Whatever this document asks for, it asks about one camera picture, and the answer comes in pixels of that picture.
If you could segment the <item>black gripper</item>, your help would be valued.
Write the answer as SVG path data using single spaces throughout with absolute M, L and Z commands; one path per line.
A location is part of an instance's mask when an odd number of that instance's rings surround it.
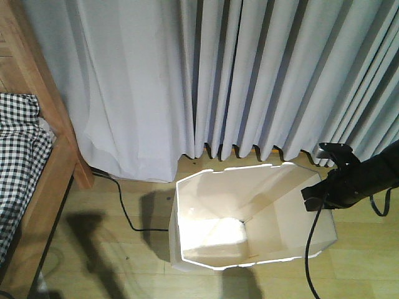
M 346 185 L 339 170 L 332 170 L 321 182 L 301 190 L 306 211 L 347 209 L 358 202 L 356 190 Z

